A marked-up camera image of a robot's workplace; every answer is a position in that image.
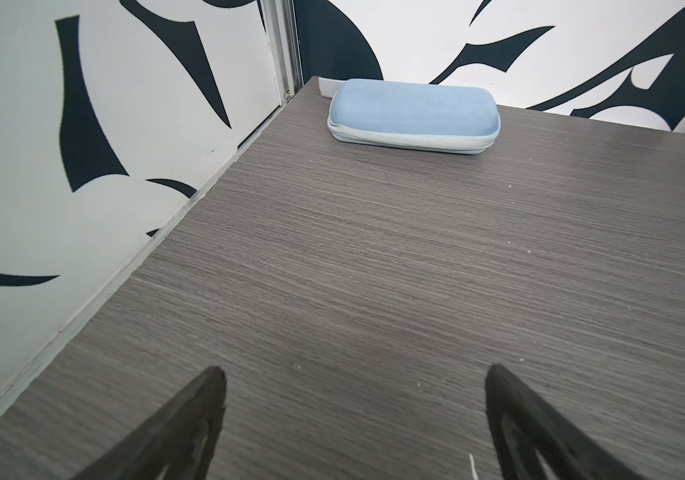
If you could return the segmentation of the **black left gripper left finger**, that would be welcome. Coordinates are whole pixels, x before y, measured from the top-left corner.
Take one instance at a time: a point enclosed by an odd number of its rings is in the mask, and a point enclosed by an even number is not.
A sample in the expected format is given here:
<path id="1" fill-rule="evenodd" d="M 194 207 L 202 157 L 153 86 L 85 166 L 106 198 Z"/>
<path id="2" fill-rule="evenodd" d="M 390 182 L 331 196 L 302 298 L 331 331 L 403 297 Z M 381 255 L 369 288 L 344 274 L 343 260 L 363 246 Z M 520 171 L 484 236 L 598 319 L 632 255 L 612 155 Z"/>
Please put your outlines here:
<path id="1" fill-rule="evenodd" d="M 226 372 L 210 366 L 76 479 L 204 479 L 226 413 Z"/>

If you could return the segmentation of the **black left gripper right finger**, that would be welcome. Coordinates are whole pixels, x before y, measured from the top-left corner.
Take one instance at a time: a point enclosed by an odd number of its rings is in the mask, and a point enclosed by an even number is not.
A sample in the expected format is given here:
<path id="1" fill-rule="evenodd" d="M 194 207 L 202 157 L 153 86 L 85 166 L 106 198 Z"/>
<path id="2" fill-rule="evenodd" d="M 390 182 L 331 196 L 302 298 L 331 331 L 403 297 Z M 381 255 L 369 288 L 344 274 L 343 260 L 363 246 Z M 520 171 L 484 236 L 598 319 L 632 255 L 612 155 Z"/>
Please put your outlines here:
<path id="1" fill-rule="evenodd" d="M 485 378 L 489 431 L 504 479 L 639 479 L 512 371 L 492 365 Z"/>

